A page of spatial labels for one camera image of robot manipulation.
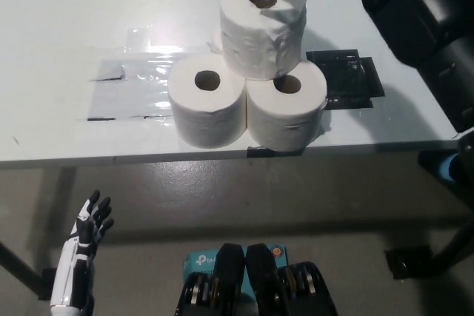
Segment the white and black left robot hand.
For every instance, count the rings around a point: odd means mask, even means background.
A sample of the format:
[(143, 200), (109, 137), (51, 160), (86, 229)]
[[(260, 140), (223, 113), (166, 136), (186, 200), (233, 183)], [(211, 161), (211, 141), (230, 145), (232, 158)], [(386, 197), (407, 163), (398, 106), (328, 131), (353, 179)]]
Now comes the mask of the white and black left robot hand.
[(95, 306), (94, 260), (99, 244), (114, 224), (111, 198), (96, 190), (85, 201), (63, 244), (50, 298), (52, 315), (91, 315)]

